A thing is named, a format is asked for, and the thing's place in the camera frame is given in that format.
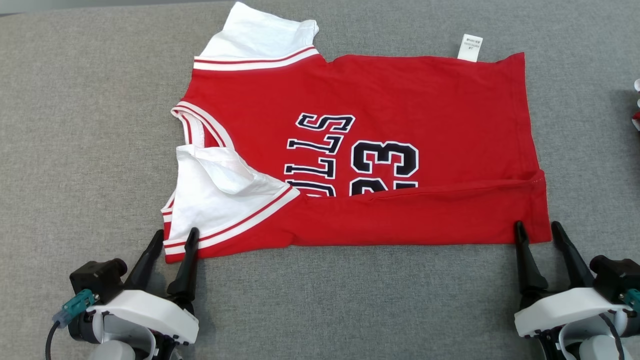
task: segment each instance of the gray fabric surface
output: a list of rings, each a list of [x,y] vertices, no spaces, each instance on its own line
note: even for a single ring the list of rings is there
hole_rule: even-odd
[[[640,78],[626,1],[250,1],[316,19],[316,44],[346,53],[527,55],[533,135],[550,215],[587,259],[640,261],[640,142],[629,119]],[[176,176],[182,129],[169,109],[192,55],[232,3],[93,8],[0,19],[0,354],[42,358],[68,275],[91,259],[132,265]],[[568,284],[549,243],[534,255]],[[514,248],[262,250],[199,265],[198,342],[187,359],[539,359],[520,339]],[[177,266],[160,262],[152,288]],[[640,357],[640,343],[629,347]],[[54,359],[93,348],[54,337]]]

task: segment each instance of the basketball jersey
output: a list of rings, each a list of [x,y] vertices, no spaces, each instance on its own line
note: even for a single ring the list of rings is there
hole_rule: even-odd
[[[315,21],[236,3],[172,113],[167,261],[189,229],[202,257],[289,245],[548,241],[524,55],[326,61]]]

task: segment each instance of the red stripe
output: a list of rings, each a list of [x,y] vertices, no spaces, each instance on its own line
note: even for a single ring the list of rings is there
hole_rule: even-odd
[[[263,206],[261,209],[259,209],[258,211],[254,212],[253,214],[251,214],[251,216],[249,216],[249,217],[247,217],[247,218],[244,218],[244,220],[240,221],[239,223],[237,223],[237,224],[235,224],[235,225],[233,225],[233,226],[231,226],[231,227],[228,227],[228,228],[226,228],[226,229],[224,229],[224,230],[222,230],[222,231],[218,231],[218,232],[217,232],[217,233],[215,233],[215,234],[212,234],[212,235],[206,236],[206,237],[204,237],[204,238],[200,238],[200,240],[199,240],[199,241],[211,239],[211,238],[213,238],[214,236],[218,236],[218,235],[220,235],[220,234],[223,234],[223,233],[225,233],[225,232],[227,232],[227,231],[229,231],[229,230],[232,230],[233,228],[238,227],[238,226],[242,225],[243,223],[245,223],[245,222],[247,222],[247,221],[251,220],[253,217],[255,217],[256,215],[258,215],[259,213],[262,213],[265,209],[267,209],[268,207],[270,207],[271,205],[273,205],[273,203],[274,203],[274,202],[276,202],[276,201],[280,200],[284,195],[286,195],[289,191],[291,191],[291,189],[292,189],[292,187],[290,186],[290,187],[287,189],[287,191],[285,191],[284,193],[281,193],[281,194],[280,194],[280,196],[278,196],[277,198],[273,199],[269,204],[266,204],[266,205],[265,205],[265,206]],[[176,247],[176,246],[183,246],[185,243],[186,243],[186,241],[181,242],[181,243],[171,244],[171,245],[165,245],[164,247]]]
[[[275,60],[239,60],[239,61],[219,61],[219,60],[201,60],[201,59],[195,59],[194,61],[197,63],[209,63],[209,64],[229,64],[229,65],[233,65],[233,64],[246,64],[246,63],[276,63],[278,61],[284,61],[284,60],[288,60],[291,59],[292,57],[296,56],[296,55],[300,55],[301,53],[304,53],[305,51],[311,50],[311,49],[315,49],[314,46],[312,47],[308,47],[306,49],[302,49],[300,51],[298,51],[295,54],[289,55],[286,58],[282,58],[282,59],[275,59]]]
[[[184,115],[181,115],[182,118],[184,119],[185,124],[187,124],[187,133],[189,134],[189,140],[187,142],[187,144],[191,144],[191,124],[189,124],[189,120],[187,120],[187,118]]]
[[[187,109],[187,110],[191,111],[192,113],[194,113],[194,114],[198,115],[198,116],[202,119],[202,121],[206,122],[206,123],[211,127],[211,129],[213,130],[213,132],[214,132],[214,133],[216,133],[216,135],[218,135],[218,138],[220,139],[220,142],[221,142],[221,144],[220,144],[220,145],[222,145],[222,147],[227,147],[227,145],[225,144],[225,141],[222,139],[222,136],[220,136],[220,134],[217,132],[217,130],[216,130],[216,128],[213,126],[213,124],[211,124],[211,123],[210,123],[210,122],[209,122],[209,121],[208,121],[204,116],[202,116],[202,115],[201,115],[201,114],[199,114],[197,111],[194,111],[193,109],[191,109],[191,108],[190,108],[190,107],[188,107],[188,106],[184,106],[184,105],[176,105],[176,108],[185,108],[185,109]]]

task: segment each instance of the white sleeve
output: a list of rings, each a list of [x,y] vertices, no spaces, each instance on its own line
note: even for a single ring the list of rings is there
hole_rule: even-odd
[[[201,58],[226,60],[280,58],[313,44],[315,20],[285,20],[235,3],[225,27],[215,34]]]

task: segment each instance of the red fabric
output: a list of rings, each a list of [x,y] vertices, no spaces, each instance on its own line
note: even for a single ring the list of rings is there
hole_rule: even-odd
[[[200,255],[287,245],[511,243],[517,220],[532,242],[549,241],[524,65],[522,53],[496,63],[356,55],[326,62],[315,55],[275,69],[195,69],[183,101],[213,116],[249,166],[283,181],[330,185],[336,195],[299,197]],[[323,115],[355,119],[346,132],[332,130],[338,122],[316,131],[296,125],[303,113],[317,115],[310,126]],[[329,144],[325,137],[335,135],[343,136],[335,154],[287,148],[292,139]],[[207,146],[211,141],[205,138]],[[371,152],[364,153],[371,173],[356,171],[361,141],[410,144],[417,151],[415,172],[398,175],[407,157],[390,153],[376,163]],[[321,159],[335,162],[335,179],[284,174],[286,164],[323,168]],[[351,183],[362,177],[379,179],[388,191],[349,196]],[[398,181],[417,187],[393,190]]]

